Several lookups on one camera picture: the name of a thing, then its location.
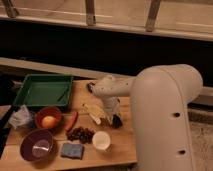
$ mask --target paper cup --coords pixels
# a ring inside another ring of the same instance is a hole
[[[93,146],[99,151],[106,151],[111,143],[110,136],[105,131],[98,131],[92,138]]]

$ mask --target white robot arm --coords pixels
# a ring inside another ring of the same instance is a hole
[[[170,65],[147,68],[122,82],[106,76],[90,90],[106,108],[118,103],[116,96],[130,96],[138,158],[135,170],[195,171],[187,104],[202,87],[195,68]]]

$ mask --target table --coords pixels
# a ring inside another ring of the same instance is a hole
[[[92,144],[85,144],[85,151],[82,160],[73,160],[60,157],[62,144],[70,142],[66,139],[63,123],[70,117],[72,110],[81,110],[82,104],[97,104],[102,106],[102,102],[87,92],[86,83],[91,80],[74,81],[69,109],[63,113],[63,121],[53,130],[55,148],[50,156],[38,163],[30,163],[22,159],[19,153],[20,144],[23,137],[30,131],[21,129],[15,131],[11,129],[2,158],[0,159],[0,170],[66,170],[78,168],[91,168],[112,165],[129,165],[137,162],[134,134],[131,121],[131,112],[129,106],[129,97],[120,98],[121,114],[123,126],[114,129],[110,126],[96,125],[87,113],[80,113],[75,127],[83,126],[94,131],[104,130],[111,136],[111,146],[109,151],[100,153],[94,149]]]

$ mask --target railing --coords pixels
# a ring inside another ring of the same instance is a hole
[[[213,41],[207,0],[2,0],[0,18]]]

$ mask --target food item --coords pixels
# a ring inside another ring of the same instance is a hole
[[[61,149],[61,157],[82,159],[84,146],[81,144],[64,143]]]
[[[88,128],[78,127],[67,133],[67,139],[70,141],[79,140],[82,144],[91,143],[94,133]]]
[[[89,116],[95,121],[97,125],[101,124],[101,119],[107,119],[108,115],[98,105],[83,104],[84,109],[89,113]]]
[[[45,116],[42,121],[41,125],[43,128],[50,129],[53,128],[57,123],[57,120],[53,116]]]
[[[65,124],[64,130],[67,132],[70,131],[73,128],[77,118],[78,118],[78,112],[77,111],[72,112],[70,119]]]

